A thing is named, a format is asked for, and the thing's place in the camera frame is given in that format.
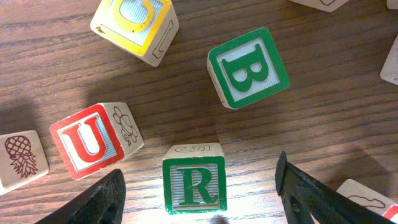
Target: green letter b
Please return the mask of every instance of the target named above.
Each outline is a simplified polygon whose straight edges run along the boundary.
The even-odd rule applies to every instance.
[[[261,70],[254,72],[251,70],[251,65],[257,62],[261,64]],[[268,77],[268,64],[259,44],[256,44],[255,51],[230,62],[223,59],[222,63],[232,86],[239,91],[248,91],[252,85],[252,80],[264,81]],[[248,76],[240,82],[235,79],[234,72],[241,69],[245,69]]]

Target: wooden table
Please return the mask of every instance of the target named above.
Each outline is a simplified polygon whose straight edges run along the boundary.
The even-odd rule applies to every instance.
[[[50,172],[0,197],[0,223],[32,223],[120,168],[123,223],[285,223],[274,172],[288,160],[337,189],[348,178],[398,201],[398,86],[379,78],[398,34],[385,0],[333,13],[287,0],[174,0],[180,22],[158,68],[90,30],[100,3],[0,1],[0,134],[35,129]],[[268,27],[291,86],[241,110],[224,108],[206,71],[213,47]],[[99,102],[126,102],[145,146],[74,181],[49,126]],[[220,142],[228,211],[169,216],[162,158],[173,144]]]

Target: alphabet block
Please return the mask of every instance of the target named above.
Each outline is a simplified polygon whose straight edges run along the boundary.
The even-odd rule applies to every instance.
[[[98,103],[51,125],[50,132],[75,180],[128,158],[144,145],[125,103]]]
[[[380,72],[380,77],[387,82],[398,85],[398,36],[387,56],[383,69]]]
[[[224,153],[219,143],[172,146],[163,158],[166,211],[226,211]]]
[[[221,103],[239,109],[289,87],[271,33],[261,28],[212,50],[207,67]]]
[[[0,136],[0,159],[0,195],[49,172],[49,165],[36,131]]]
[[[398,9],[398,0],[387,0],[387,8]]]
[[[315,9],[319,9],[325,12],[333,12],[334,10],[338,9],[340,6],[348,2],[348,0],[291,0],[291,1],[302,4],[304,6],[313,7]]]
[[[157,67],[179,23],[171,0],[102,0],[91,30]]]
[[[370,211],[398,223],[398,204],[357,181],[351,179],[344,181],[337,192]]]

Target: yellow border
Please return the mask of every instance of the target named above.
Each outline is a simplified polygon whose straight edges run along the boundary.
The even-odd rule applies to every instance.
[[[165,19],[167,13],[169,12],[169,9],[172,5],[171,0],[157,0],[158,2],[161,2],[163,4],[162,9],[159,12],[159,15],[157,16],[156,20],[154,21],[154,25],[152,26],[152,29],[149,31],[147,38],[144,41],[144,44],[142,46],[137,45],[136,43],[132,42],[131,40],[119,35],[113,30],[110,30],[104,26],[101,26],[101,19],[113,19],[113,18],[104,18],[104,15],[107,14],[107,11],[112,4],[113,0],[102,0],[101,3],[98,6],[97,11],[95,12],[94,18],[91,21],[90,27],[91,30],[96,32],[98,35],[104,37],[105,39],[115,43],[116,45],[120,46],[121,48],[124,48],[138,56],[144,56],[145,53],[147,52],[150,43],[154,39],[156,32],[159,30],[160,26],[163,23],[163,20]]]
[[[124,32],[141,32],[145,30],[152,22],[155,12],[154,12],[154,7],[149,2],[149,0],[142,1],[142,4],[148,11],[145,21],[142,23],[130,22],[128,19],[122,16],[122,14],[120,13],[120,7],[121,4],[124,2],[124,0],[115,0],[115,1],[116,1],[115,5],[113,7],[113,19]]]

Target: green border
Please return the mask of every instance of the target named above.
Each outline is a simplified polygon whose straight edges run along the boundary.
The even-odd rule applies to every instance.
[[[220,65],[217,62],[217,56],[219,56],[220,54],[223,54],[227,51],[230,51],[236,47],[239,47],[240,45],[243,45],[249,41],[257,39],[259,37],[262,38],[262,41],[264,42],[264,45],[266,46],[269,57],[271,58],[271,62],[274,65],[276,74],[277,74],[280,82],[274,86],[266,88],[265,90],[259,91],[251,96],[245,97],[242,100],[238,100],[235,102],[233,100],[232,94],[228,88],[227,82],[223,76],[223,72],[221,71]],[[254,31],[244,34],[236,39],[230,40],[227,43],[222,44],[214,49],[211,49],[209,52],[209,59],[213,66],[213,69],[216,73],[217,79],[221,85],[221,88],[223,89],[225,98],[226,98],[229,106],[232,107],[233,109],[242,108],[243,106],[247,106],[247,105],[254,103],[256,101],[259,101],[265,97],[271,96],[277,92],[280,92],[280,91],[288,88],[290,85],[290,80],[289,80],[289,77],[287,76],[286,69],[282,62],[282,59],[280,58],[278,50],[276,49],[274,40],[272,40],[271,33],[269,32],[269,30],[267,28],[260,28],[260,29],[254,30]]]
[[[199,210],[173,210],[172,200],[172,183],[170,176],[171,165],[195,165],[195,164],[217,164],[218,169],[218,193],[220,200],[220,209],[199,209]],[[163,188],[164,188],[164,202],[166,212],[170,215],[183,214],[183,213],[205,213],[205,212],[218,212],[226,211],[226,175],[225,175],[225,158],[222,156],[209,156],[209,157],[193,157],[182,159],[167,159],[163,161]]]

